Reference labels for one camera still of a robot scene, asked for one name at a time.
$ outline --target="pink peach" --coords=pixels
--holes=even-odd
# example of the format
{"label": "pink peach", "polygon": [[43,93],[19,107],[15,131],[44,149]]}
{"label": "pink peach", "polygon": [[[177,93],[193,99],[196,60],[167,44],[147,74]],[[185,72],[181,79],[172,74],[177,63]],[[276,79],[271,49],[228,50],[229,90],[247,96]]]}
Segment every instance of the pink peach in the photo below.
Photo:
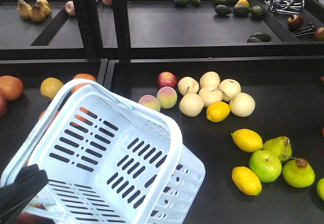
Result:
{"label": "pink peach", "polygon": [[159,100],[162,109],[171,109],[176,105],[178,95],[170,86],[164,86],[157,91],[156,98]]}
{"label": "pink peach", "polygon": [[160,102],[157,100],[156,97],[154,97],[153,95],[144,95],[142,96],[139,101],[139,104],[144,105],[150,109],[153,109],[157,112],[160,112],[161,110],[161,105]]}

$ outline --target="basket handle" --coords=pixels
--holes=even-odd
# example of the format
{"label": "basket handle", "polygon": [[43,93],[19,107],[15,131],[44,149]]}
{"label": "basket handle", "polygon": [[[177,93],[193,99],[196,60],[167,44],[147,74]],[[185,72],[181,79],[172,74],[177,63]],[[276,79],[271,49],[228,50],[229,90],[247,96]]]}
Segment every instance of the basket handle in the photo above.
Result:
{"label": "basket handle", "polygon": [[20,149],[17,151],[13,159],[9,162],[0,179],[0,187],[12,184],[15,181],[16,176],[18,175],[20,169],[28,160],[32,154],[34,148],[37,146],[38,142],[42,138],[43,134],[51,124],[51,121],[54,119],[57,110],[59,109],[61,103],[65,97],[70,93],[71,89],[79,84],[90,84],[93,88],[99,91],[101,94],[109,98],[115,103],[122,103],[127,108],[134,110],[134,108],[128,104],[126,101],[123,101],[122,98],[116,99],[113,96],[113,93],[105,89],[102,85],[98,84],[95,81],[88,79],[73,79],[67,82],[53,98],[52,102],[49,104],[47,110],[41,119],[36,123],[25,142],[22,144]]}

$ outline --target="yellow lemon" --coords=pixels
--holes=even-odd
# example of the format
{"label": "yellow lemon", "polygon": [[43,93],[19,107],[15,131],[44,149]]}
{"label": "yellow lemon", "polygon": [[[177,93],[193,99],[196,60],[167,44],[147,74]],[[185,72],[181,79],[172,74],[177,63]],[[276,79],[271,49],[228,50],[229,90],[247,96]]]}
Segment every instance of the yellow lemon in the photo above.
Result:
{"label": "yellow lemon", "polygon": [[50,100],[53,100],[63,85],[64,83],[59,79],[53,77],[46,78],[40,85],[40,93]]}
{"label": "yellow lemon", "polygon": [[243,6],[246,6],[246,7],[250,6],[248,0],[238,0],[238,2],[235,4],[235,6],[238,6],[238,5],[243,5]]}
{"label": "yellow lemon", "polygon": [[256,152],[263,148],[262,138],[250,129],[238,129],[232,134],[234,143],[245,152]]}
{"label": "yellow lemon", "polygon": [[235,167],[232,171],[232,180],[238,189],[246,195],[256,196],[262,191],[259,178],[247,167]]}
{"label": "yellow lemon", "polygon": [[230,107],[225,102],[214,102],[207,107],[206,117],[211,122],[220,122],[229,115]]}

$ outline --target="white pear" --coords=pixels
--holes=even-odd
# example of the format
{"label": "white pear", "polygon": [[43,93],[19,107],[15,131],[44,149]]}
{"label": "white pear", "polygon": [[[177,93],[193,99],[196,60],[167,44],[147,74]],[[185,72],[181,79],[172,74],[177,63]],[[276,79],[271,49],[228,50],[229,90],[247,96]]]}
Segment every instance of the white pear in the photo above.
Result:
{"label": "white pear", "polygon": [[199,95],[203,99],[206,108],[210,104],[222,101],[223,99],[223,92],[220,91],[216,86],[203,87],[199,90]]}
{"label": "white pear", "polygon": [[239,117],[248,117],[255,109],[255,100],[246,93],[238,93],[229,102],[232,114]]}
{"label": "white pear", "polygon": [[241,92],[241,85],[234,79],[225,79],[221,81],[218,88],[223,91],[223,100],[226,102],[234,99],[234,96]]}
{"label": "white pear", "polygon": [[181,95],[185,95],[186,93],[196,94],[199,91],[199,83],[194,78],[186,76],[178,81],[178,89]]}
{"label": "white pear", "polygon": [[204,108],[204,101],[196,93],[186,93],[179,103],[180,111],[189,117],[196,117]]}
{"label": "white pear", "polygon": [[201,88],[205,86],[218,86],[220,81],[220,77],[215,71],[209,71],[201,76],[199,84]]}

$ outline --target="white plastic basket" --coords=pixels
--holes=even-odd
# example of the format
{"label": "white plastic basket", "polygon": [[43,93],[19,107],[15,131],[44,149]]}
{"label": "white plastic basket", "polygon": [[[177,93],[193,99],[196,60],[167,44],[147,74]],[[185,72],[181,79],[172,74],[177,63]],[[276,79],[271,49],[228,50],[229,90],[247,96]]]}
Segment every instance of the white plastic basket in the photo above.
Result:
{"label": "white plastic basket", "polygon": [[182,223],[205,177],[174,120],[86,79],[58,92],[1,186],[14,182],[28,158],[50,182],[32,201],[46,210],[25,211],[56,223]]}

